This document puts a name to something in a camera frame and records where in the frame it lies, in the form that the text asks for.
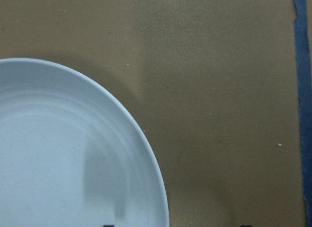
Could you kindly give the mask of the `light blue plate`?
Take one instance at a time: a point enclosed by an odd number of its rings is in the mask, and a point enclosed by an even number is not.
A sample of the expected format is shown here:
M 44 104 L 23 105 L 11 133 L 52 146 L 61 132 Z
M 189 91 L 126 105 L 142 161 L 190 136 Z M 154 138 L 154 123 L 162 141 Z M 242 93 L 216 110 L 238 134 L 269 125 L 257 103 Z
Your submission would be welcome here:
M 0 61 L 3 227 L 167 227 L 143 131 L 105 88 L 66 66 Z

